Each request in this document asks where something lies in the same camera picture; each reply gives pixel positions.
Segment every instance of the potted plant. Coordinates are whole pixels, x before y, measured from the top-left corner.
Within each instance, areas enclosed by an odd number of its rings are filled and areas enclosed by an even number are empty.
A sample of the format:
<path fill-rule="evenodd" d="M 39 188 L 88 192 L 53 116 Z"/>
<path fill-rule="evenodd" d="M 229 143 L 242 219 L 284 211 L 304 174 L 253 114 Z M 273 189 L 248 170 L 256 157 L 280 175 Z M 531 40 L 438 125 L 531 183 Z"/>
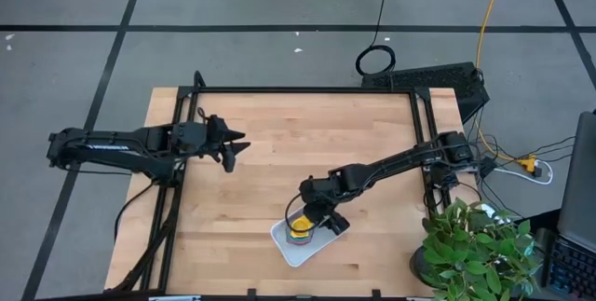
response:
<path fill-rule="evenodd" d="M 530 222 L 517 226 L 506 211 L 489 217 L 482 204 L 458 198 L 444 213 L 423 219 L 428 236 L 410 269 L 439 300 L 506 301 L 514 291 L 524 297 L 537 288 L 540 261 Z"/>

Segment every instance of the black floor stripe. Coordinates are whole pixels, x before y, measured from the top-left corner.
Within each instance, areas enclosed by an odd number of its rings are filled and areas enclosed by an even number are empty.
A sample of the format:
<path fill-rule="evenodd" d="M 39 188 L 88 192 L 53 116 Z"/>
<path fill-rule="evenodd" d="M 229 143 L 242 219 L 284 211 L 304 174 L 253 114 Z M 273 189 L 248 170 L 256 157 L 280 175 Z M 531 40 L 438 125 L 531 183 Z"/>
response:
<path fill-rule="evenodd" d="M 107 85 L 110 82 L 112 72 L 114 71 L 118 53 L 122 48 L 122 42 L 126 34 L 124 27 L 130 23 L 130 18 L 132 17 L 132 12 L 136 3 L 137 0 L 129 0 L 127 3 L 124 16 L 120 22 L 120 30 L 116 34 L 114 43 L 112 44 L 112 49 L 110 50 L 110 54 L 108 55 L 107 62 L 103 69 L 102 78 L 100 79 L 99 86 L 97 87 L 95 96 L 93 97 L 93 102 L 91 103 L 91 107 L 87 115 L 87 120 L 85 121 L 84 128 L 87 130 L 92 130 L 95 126 L 97 115 L 100 112 L 100 106 L 102 105 L 103 96 L 107 90 Z M 29 279 L 27 280 L 27 284 L 25 285 L 25 290 L 23 291 L 21 300 L 34 300 L 35 296 L 37 295 L 39 284 L 41 283 L 46 270 L 47 261 L 51 255 L 54 243 L 56 242 L 56 238 L 58 237 L 58 233 L 60 231 L 62 220 L 64 219 L 64 214 L 66 213 L 68 201 L 75 187 L 76 175 L 76 172 L 69 172 L 66 175 L 66 179 L 64 180 L 64 184 L 62 185 L 61 192 L 58 196 L 58 202 L 54 207 L 54 212 L 52 213 L 49 225 L 47 226 L 46 235 L 44 236 L 44 239 L 41 243 L 37 257 L 35 258 L 34 266 L 31 274 L 29 275 Z"/>
<path fill-rule="evenodd" d="M 0 25 L 0 32 L 155 32 L 155 33 L 238 33 L 238 32 L 374 32 L 375 25 Z M 381 25 L 380 32 L 395 33 L 478 33 L 472 25 Z M 596 33 L 596 26 L 581 26 L 580 33 Z M 552 34 L 569 33 L 569 26 L 488 26 L 486 33 Z"/>
<path fill-rule="evenodd" d="M 554 0 L 559 12 L 561 13 L 562 19 L 565 22 L 565 25 L 570 29 L 571 38 L 576 45 L 577 53 L 579 54 L 579 58 L 581 59 L 582 63 L 584 63 L 584 67 L 586 67 L 586 71 L 588 72 L 589 79 L 592 81 L 592 84 L 596 88 L 596 67 L 594 67 L 594 61 L 592 60 L 591 56 L 589 55 L 588 50 L 586 49 L 586 45 L 584 44 L 581 35 L 576 28 L 576 24 L 574 23 L 567 6 L 563 2 L 563 0 Z"/>

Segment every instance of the wooden table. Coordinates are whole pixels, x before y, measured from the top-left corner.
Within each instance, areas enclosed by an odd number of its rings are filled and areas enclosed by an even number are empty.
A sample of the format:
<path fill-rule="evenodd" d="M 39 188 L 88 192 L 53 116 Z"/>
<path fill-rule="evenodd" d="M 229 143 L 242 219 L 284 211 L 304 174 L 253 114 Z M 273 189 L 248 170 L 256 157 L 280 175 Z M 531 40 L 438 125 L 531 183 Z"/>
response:
<path fill-rule="evenodd" d="M 145 125 L 169 123 L 175 95 L 176 89 L 154 89 Z M 462 130 L 453 91 L 433 89 L 431 95 L 438 131 Z M 210 158 L 189 160 L 169 294 L 244 295 L 256 288 L 259 295 L 369 296 L 371 289 L 383 296 L 432 295 L 408 268 L 426 235 L 418 169 L 340 205 L 351 227 L 301 267 L 290 267 L 269 235 L 308 175 L 325 177 L 337 166 L 369 163 L 415 145 L 407 95 L 206 93 L 198 105 L 245 132 L 251 147 L 238 155 L 231 174 Z M 422 102 L 419 107 L 426 124 Z M 471 175 L 460 175 L 460 181 L 475 185 Z M 133 175 L 128 198 L 148 183 Z M 151 190 L 124 213 L 106 288 L 118 284 L 144 251 L 156 193 Z M 452 190 L 454 197 L 477 200 L 464 186 Z M 160 261 L 158 254 L 152 286 Z"/>

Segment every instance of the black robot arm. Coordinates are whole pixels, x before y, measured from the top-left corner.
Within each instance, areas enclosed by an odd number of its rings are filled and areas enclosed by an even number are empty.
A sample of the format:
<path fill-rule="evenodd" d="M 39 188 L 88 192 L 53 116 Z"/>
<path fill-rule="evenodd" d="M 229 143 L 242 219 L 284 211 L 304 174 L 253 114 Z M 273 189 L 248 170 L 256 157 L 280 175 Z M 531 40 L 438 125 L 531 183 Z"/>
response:
<path fill-rule="evenodd" d="M 93 162 L 142 172 L 163 185 L 174 166 L 188 157 L 210 156 L 234 169 L 236 154 L 250 143 L 234 143 L 244 133 L 230 130 L 216 115 L 203 123 L 185 122 L 141 128 L 132 132 L 65 129 L 49 135 L 50 167 L 69 169 L 72 163 Z"/>
<path fill-rule="evenodd" d="M 429 167 L 434 186 L 450 187 L 456 184 L 455 172 L 469 168 L 472 161 L 473 154 L 464 134 L 444 132 L 431 142 L 368 165 L 346 165 L 329 171 L 327 178 L 310 176 L 299 188 L 305 203 L 303 213 L 315 226 L 326 226 L 339 235 L 349 223 L 335 211 L 337 205 L 357 198 L 377 181 L 417 167 Z"/>

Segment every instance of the plant pot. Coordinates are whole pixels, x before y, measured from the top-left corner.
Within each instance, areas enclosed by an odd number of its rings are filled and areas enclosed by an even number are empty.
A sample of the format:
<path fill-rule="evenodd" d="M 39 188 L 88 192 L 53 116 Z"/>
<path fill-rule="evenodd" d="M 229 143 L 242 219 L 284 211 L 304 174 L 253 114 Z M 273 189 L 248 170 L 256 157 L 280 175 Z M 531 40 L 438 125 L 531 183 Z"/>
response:
<path fill-rule="evenodd" d="M 428 274 L 430 266 L 428 265 L 427 261 L 425 260 L 425 248 L 419 247 L 410 257 L 410 271 L 416 278 L 418 278 L 421 282 L 425 285 L 437 288 L 436 286 L 431 285 L 428 283 L 423 277 L 423 274 Z"/>

